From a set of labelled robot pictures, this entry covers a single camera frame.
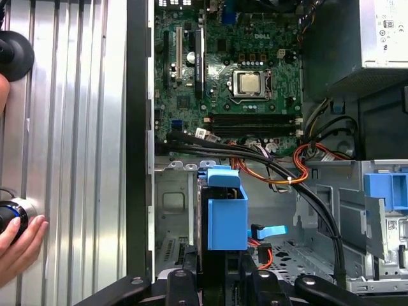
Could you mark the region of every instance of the pcie slot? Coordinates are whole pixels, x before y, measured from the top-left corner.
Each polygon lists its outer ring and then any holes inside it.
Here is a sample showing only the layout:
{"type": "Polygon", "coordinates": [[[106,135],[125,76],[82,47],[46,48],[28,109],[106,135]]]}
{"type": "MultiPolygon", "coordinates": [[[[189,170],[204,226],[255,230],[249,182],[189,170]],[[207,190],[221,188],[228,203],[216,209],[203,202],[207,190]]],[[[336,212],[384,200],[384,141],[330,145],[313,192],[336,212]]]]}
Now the pcie slot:
{"type": "Polygon", "coordinates": [[[195,91],[196,98],[202,99],[204,93],[204,32],[201,28],[196,31],[196,65],[195,65],[195,91]]]}
{"type": "Polygon", "coordinates": [[[176,27],[176,81],[181,81],[183,72],[183,28],[176,27]]]}
{"type": "Polygon", "coordinates": [[[164,89],[168,88],[168,75],[170,73],[170,41],[169,41],[169,32],[163,32],[163,87],[164,89]]]}

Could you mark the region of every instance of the hand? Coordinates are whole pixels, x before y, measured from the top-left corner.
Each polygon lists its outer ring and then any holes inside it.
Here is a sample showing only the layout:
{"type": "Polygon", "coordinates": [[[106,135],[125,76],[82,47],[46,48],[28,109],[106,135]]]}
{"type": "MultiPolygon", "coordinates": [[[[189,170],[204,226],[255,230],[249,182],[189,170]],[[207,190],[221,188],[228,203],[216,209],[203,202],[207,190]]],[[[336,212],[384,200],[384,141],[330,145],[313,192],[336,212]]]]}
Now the hand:
{"type": "Polygon", "coordinates": [[[20,218],[11,220],[0,235],[0,288],[27,270],[38,258],[48,222],[43,215],[34,218],[21,237],[13,244],[20,218]]]}
{"type": "Polygon", "coordinates": [[[0,75],[0,115],[3,113],[3,110],[6,106],[6,101],[9,92],[10,83],[4,76],[0,75]]]}

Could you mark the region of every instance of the finger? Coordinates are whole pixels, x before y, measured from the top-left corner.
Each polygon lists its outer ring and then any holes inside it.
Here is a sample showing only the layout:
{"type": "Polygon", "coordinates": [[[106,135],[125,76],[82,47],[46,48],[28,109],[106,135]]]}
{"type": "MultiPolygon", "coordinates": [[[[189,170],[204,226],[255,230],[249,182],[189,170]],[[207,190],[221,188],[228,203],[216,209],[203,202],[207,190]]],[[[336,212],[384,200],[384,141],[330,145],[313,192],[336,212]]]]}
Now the finger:
{"type": "Polygon", "coordinates": [[[41,251],[41,243],[47,231],[47,227],[48,222],[43,222],[30,246],[14,263],[10,265],[7,273],[12,273],[14,276],[17,276],[18,274],[24,272],[37,260],[41,251]]]}
{"type": "Polygon", "coordinates": [[[13,242],[15,235],[17,235],[20,229],[20,218],[14,218],[7,225],[7,228],[0,235],[0,257],[8,250],[10,244],[13,242]]]}
{"type": "Polygon", "coordinates": [[[4,110],[9,92],[10,83],[3,75],[0,75],[0,113],[4,110]]]}
{"type": "Polygon", "coordinates": [[[39,215],[32,221],[28,228],[23,232],[21,237],[3,255],[3,257],[1,258],[2,265],[10,265],[12,262],[14,262],[15,258],[19,257],[26,251],[26,249],[31,245],[34,238],[36,237],[37,232],[43,222],[43,215],[39,215]]]}

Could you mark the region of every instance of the ram slot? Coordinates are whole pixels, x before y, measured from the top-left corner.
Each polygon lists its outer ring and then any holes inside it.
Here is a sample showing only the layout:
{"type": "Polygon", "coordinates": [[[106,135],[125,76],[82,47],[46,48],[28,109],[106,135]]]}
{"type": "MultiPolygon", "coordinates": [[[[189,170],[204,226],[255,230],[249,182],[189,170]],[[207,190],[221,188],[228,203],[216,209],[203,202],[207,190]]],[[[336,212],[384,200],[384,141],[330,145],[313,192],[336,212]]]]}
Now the ram slot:
{"type": "Polygon", "coordinates": [[[182,27],[176,27],[176,81],[181,81],[183,77],[183,37],[182,27]]]}
{"type": "Polygon", "coordinates": [[[260,138],[294,136],[296,126],[292,115],[215,114],[209,129],[218,137],[238,138],[253,135],[260,138]]]}
{"type": "Polygon", "coordinates": [[[169,41],[169,32],[163,32],[163,87],[168,89],[168,75],[170,73],[170,41],[169,41]]]}
{"type": "Polygon", "coordinates": [[[204,31],[201,28],[196,31],[196,65],[195,65],[195,88],[196,98],[202,99],[204,93],[204,31]]]}

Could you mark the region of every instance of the dell logo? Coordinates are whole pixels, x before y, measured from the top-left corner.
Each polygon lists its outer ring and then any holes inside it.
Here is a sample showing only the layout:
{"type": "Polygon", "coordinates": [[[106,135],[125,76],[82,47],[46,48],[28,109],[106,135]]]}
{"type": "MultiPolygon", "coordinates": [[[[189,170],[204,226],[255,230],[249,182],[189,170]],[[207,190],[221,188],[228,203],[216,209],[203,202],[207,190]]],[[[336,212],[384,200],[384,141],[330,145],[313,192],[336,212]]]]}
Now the dell logo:
{"type": "Polygon", "coordinates": [[[269,40],[269,34],[254,34],[256,40],[269,40]]]}

